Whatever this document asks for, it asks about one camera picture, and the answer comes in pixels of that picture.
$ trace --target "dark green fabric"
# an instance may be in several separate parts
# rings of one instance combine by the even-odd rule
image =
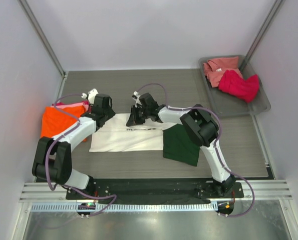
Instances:
[[[197,166],[200,148],[189,139],[182,125],[163,131],[163,157]]]

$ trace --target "gray plastic bin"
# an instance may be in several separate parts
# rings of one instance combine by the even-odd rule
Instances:
[[[250,103],[246,103],[245,101],[238,99],[235,96],[222,92],[217,87],[211,87],[211,83],[204,75],[203,63],[206,63],[209,59],[227,58],[227,57],[235,57],[235,56],[237,55],[203,57],[203,58],[200,58],[199,60],[202,81],[205,85],[212,110],[220,117],[256,115],[261,112],[269,111],[271,108],[271,105],[263,90],[263,86],[260,78],[259,78],[259,91],[257,93],[257,96]],[[241,71],[243,78],[247,79],[250,76],[254,75],[255,72],[252,69],[250,63],[245,60],[245,57],[242,55],[238,55],[238,57],[239,57],[240,71],[241,71],[241,67],[243,67]]]

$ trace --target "wall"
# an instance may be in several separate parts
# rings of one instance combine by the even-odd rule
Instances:
[[[285,1],[251,63],[271,102],[258,119],[272,164],[298,207],[298,0]]]
[[[0,0],[0,240],[10,239],[44,106],[61,77],[16,0]]]
[[[28,0],[67,70],[196,68],[246,54],[273,0]]]

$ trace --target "floor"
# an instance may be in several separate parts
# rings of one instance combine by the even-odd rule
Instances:
[[[250,201],[236,201],[233,213],[241,213],[249,205]],[[89,219],[77,216],[76,212],[32,212],[23,239],[291,240],[278,200],[258,200],[247,215],[230,219],[214,211],[117,212]]]
[[[189,107],[197,103],[209,107],[198,69],[71,71],[62,95],[88,92],[96,88],[113,99],[116,113],[129,113],[134,104],[131,95],[147,83],[163,84],[168,103],[173,107]],[[165,103],[164,92],[150,86],[159,104]],[[66,102],[80,101],[72,97]],[[267,177],[264,157],[250,116],[222,118],[220,145],[228,166],[244,177]],[[202,153],[198,166],[165,159],[162,151],[89,152],[91,138],[72,152],[73,168],[95,178],[206,178],[211,171]]]

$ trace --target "orange cloth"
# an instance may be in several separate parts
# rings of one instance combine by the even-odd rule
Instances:
[[[239,57],[220,57],[208,60],[203,64],[204,75],[209,79],[211,86],[216,88],[227,70],[234,70],[241,78],[238,69]]]
[[[80,117],[85,112],[84,106],[66,107],[62,110]],[[54,107],[47,106],[42,117],[41,137],[51,138],[60,134],[76,122],[76,119],[56,110]]]

